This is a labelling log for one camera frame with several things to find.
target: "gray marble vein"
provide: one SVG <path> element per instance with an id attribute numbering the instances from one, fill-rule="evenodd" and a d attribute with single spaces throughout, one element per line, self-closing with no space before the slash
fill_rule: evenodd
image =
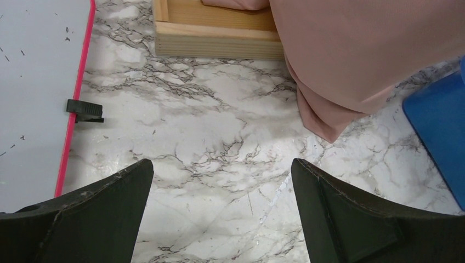
<path id="1" fill-rule="evenodd" d="M 290 166 L 305 158 L 411 207 L 460 212 L 401 110 L 457 60 L 400 83 L 385 108 L 334 143 L 302 126 L 295 84 L 276 61 L 159 58 L 151 3 L 99 0 L 65 191 L 141 159 L 155 176 L 133 262 L 309 262 Z"/>

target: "blue object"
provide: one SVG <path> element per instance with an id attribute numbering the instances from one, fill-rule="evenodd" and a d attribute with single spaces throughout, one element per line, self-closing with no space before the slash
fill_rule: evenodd
<path id="1" fill-rule="evenodd" d="M 416 133 L 465 210 L 465 57 L 461 72 L 449 75 L 404 100 Z"/>

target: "pink fabric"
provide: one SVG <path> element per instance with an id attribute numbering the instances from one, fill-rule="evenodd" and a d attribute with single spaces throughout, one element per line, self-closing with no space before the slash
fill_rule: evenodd
<path id="1" fill-rule="evenodd" d="M 253 9 L 254 0 L 210 0 Z M 465 54 L 464 0 L 270 0 L 308 129 L 334 142 L 375 113 L 393 86 Z"/>

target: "red trim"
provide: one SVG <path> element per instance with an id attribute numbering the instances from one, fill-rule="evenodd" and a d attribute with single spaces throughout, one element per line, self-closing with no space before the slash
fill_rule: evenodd
<path id="1" fill-rule="evenodd" d="M 81 61 L 79 63 L 79 69 L 77 70 L 77 79 L 76 79 L 76 85 L 74 88 L 73 99 L 75 100 L 78 100 L 79 95 L 81 94 L 82 78 L 84 77 L 84 69 L 86 68 L 87 52 L 89 51 L 90 36 L 92 35 L 92 26 L 94 25 L 94 17 L 95 17 L 95 0 L 90 0 L 89 19 L 87 20 L 86 35 L 84 37 L 84 47 L 82 48 Z M 68 164 L 68 157 L 70 155 L 71 139 L 72 139 L 72 133 L 74 130 L 75 120 L 76 120 L 76 115 L 74 113 L 71 113 L 70 118 L 68 120 L 68 129 L 66 131 L 63 154 L 61 156 L 60 170 L 58 172 L 58 179 L 56 181 L 55 197 L 61 196 L 61 192 L 63 190 L 63 183 L 65 181 L 66 166 Z"/>

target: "wooden box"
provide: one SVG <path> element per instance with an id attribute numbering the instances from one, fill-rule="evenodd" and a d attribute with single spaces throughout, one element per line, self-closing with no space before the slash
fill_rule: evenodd
<path id="1" fill-rule="evenodd" d="M 209 7 L 201 0 L 154 0 L 159 56 L 284 59 L 270 9 Z"/>

